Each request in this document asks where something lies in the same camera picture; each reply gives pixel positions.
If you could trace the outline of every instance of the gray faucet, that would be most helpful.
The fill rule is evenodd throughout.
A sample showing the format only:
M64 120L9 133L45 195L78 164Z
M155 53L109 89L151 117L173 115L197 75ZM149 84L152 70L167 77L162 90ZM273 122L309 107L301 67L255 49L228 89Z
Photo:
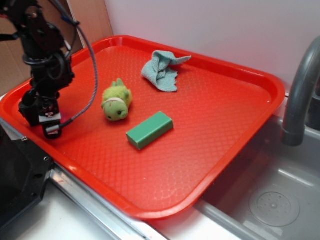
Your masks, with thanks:
M320 36L305 52L290 90L281 130L281 141L288 146L303 142L305 125L320 130L319 77Z

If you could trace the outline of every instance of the sink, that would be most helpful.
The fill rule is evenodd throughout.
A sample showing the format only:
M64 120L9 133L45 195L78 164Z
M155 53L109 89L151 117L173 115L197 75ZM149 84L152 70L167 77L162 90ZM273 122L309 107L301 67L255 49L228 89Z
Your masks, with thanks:
M320 239L320 135L281 143L273 116L214 181L196 205L243 239Z

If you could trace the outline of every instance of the drain cover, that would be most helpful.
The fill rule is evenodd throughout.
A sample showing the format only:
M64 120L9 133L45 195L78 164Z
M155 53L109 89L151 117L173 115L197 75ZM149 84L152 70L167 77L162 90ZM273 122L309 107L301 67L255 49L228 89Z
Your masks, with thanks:
M298 200L289 192L271 186L259 188L250 198L250 210L260 222L283 227L294 222L300 212Z

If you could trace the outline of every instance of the green plush toy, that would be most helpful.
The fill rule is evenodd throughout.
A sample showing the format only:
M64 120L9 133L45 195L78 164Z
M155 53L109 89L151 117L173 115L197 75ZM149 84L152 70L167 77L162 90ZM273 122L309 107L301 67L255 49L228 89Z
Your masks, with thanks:
M119 121L128 116L132 93L118 78L103 92L102 100L101 107L105 117L112 122Z

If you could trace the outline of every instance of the towel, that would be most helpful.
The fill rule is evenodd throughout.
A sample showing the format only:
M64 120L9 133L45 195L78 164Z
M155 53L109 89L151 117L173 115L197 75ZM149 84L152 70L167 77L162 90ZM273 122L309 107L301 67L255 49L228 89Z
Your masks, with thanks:
M170 51L154 51L152 58L142 69L142 76L148 79L156 88L163 92L176 92L176 77L178 72L169 65L178 65L188 61L191 56L176 58Z

